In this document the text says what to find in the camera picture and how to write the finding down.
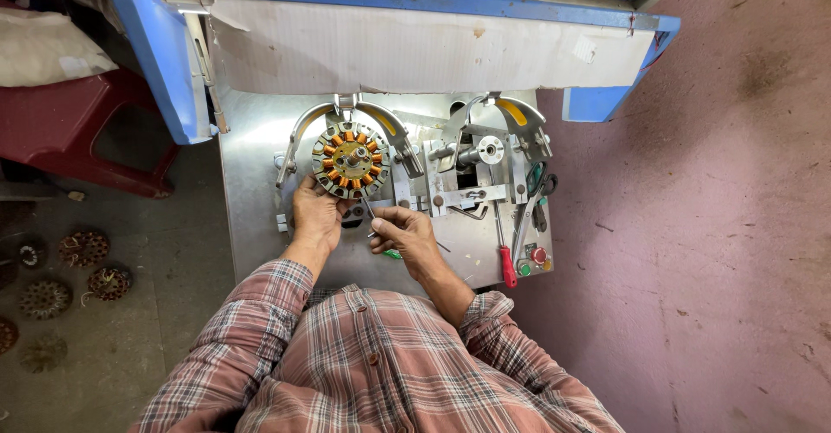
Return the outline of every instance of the blue machine frame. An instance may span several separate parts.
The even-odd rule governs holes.
[[[373,6],[443,13],[503,16],[655,32],[641,71],[630,87],[569,88],[563,119],[608,121],[649,71],[680,29],[680,18],[536,0],[272,0]],[[191,75],[193,49],[182,16],[162,0],[113,0],[156,103],[178,144],[207,141],[215,134],[208,122],[201,78]]]

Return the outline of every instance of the man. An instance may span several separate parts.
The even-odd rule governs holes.
[[[316,185],[294,194],[283,255],[231,292],[131,431],[622,431],[511,300],[453,273],[421,213],[376,208],[370,247],[397,248],[430,300],[351,285],[313,305],[353,203]]]

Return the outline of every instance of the red-handled screwdriver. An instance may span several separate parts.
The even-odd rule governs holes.
[[[493,181],[493,170],[490,170],[490,183],[496,184]],[[496,236],[499,237],[499,254],[502,255],[502,279],[505,280],[505,285],[508,286],[508,289],[513,289],[517,286],[517,274],[514,271],[514,262],[511,261],[511,249],[505,246],[505,238],[502,236],[502,217],[499,215],[498,199],[493,201],[493,213],[496,215]]]

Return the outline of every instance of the white cardboard sheet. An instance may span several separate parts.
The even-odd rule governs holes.
[[[505,17],[216,0],[211,53],[236,90],[425,94],[629,86],[653,32]]]

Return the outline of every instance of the stainless steel table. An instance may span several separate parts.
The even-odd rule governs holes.
[[[288,134],[297,118],[311,106],[332,99],[331,96],[273,96],[253,94],[230,89],[222,81],[218,84],[219,97],[230,132],[219,137],[225,196],[231,229],[231,249],[234,255],[234,269],[237,282],[245,279],[256,267],[274,259],[288,246],[288,234],[277,231],[276,215],[283,214],[283,202],[290,202],[290,190],[274,187],[277,170],[274,167],[274,153],[285,151]],[[533,90],[505,92],[536,106]],[[364,99],[395,110],[410,132],[410,141],[437,139],[441,130],[425,126],[425,120],[418,115],[438,119],[450,117],[451,104],[456,100],[467,102],[478,94],[447,94],[398,96],[364,94]],[[473,122],[504,130],[504,119],[493,107],[474,108]],[[356,113],[355,120],[374,126],[374,121],[362,113]],[[310,154],[313,141],[324,130],[325,120],[321,117],[306,131],[298,149],[298,170],[292,175],[299,180],[311,170]],[[507,162],[494,166],[497,182],[507,179]],[[490,179],[479,175],[480,186],[490,185]],[[423,179],[410,180],[413,194],[423,191]],[[387,182],[372,199],[391,199],[392,182]],[[456,273],[474,289],[502,282],[499,266],[496,223],[493,205],[490,205],[483,220],[474,220],[450,211],[447,216],[433,218],[436,238],[451,250],[441,250],[444,259]],[[516,205],[510,200],[500,203],[505,242],[513,240],[514,214]],[[548,208],[545,209],[548,220]],[[342,230],[341,242],[328,259],[326,267],[317,281],[317,287],[338,289],[349,283],[361,287],[393,290],[405,294],[424,295],[421,286],[410,278],[401,260],[385,255],[373,255],[368,246],[369,220],[356,228]],[[532,227],[526,237],[526,244],[537,243],[551,250],[550,233],[537,234]],[[542,271],[534,268],[532,273]]]

